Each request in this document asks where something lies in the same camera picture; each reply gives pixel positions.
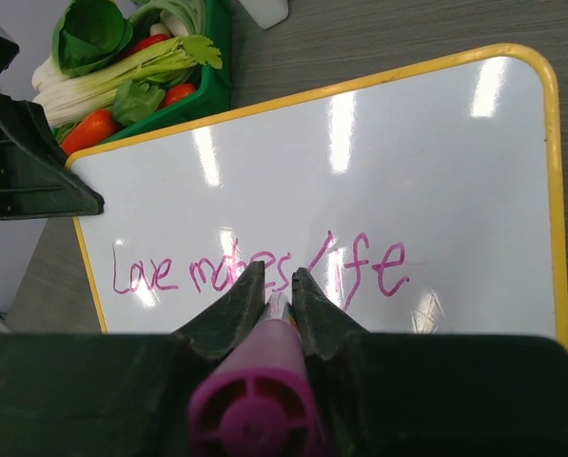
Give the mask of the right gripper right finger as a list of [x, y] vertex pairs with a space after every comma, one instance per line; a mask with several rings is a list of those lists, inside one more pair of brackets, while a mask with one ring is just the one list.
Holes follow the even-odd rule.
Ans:
[[310, 272], [292, 307], [343, 456], [568, 456], [568, 351], [536, 336], [371, 332]]

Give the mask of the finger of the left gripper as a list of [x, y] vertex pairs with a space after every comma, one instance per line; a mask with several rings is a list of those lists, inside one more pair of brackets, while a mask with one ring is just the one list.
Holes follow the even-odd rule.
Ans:
[[42, 107], [0, 94], [0, 221], [101, 214], [104, 198], [66, 161]]

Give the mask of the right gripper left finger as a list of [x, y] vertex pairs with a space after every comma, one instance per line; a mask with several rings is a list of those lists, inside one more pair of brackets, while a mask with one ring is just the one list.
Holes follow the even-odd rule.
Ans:
[[186, 405], [250, 332], [264, 270], [166, 334], [0, 333], [0, 456], [186, 455]]

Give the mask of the white marker purple cap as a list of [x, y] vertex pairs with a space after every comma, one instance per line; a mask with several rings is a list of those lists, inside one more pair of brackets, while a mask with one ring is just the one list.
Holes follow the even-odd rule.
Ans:
[[244, 340], [193, 392], [193, 456], [334, 456], [310, 385], [302, 339], [282, 292]]

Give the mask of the orange framed whiteboard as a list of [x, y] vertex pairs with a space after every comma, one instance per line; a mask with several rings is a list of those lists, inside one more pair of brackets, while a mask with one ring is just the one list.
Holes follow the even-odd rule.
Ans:
[[496, 44], [73, 154], [101, 330], [165, 333], [253, 261], [373, 331], [568, 346], [558, 79]]

